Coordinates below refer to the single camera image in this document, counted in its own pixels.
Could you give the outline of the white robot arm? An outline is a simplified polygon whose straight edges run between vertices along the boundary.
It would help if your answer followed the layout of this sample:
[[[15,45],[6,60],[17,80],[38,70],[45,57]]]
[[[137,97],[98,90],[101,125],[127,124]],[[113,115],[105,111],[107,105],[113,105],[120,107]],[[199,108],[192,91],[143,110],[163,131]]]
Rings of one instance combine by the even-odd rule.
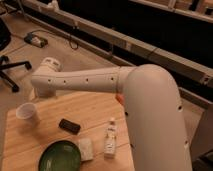
[[[180,93],[163,67],[63,72],[58,60],[46,58],[32,74],[31,84],[40,97],[58,90],[122,94],[135,171],[192,171]]]

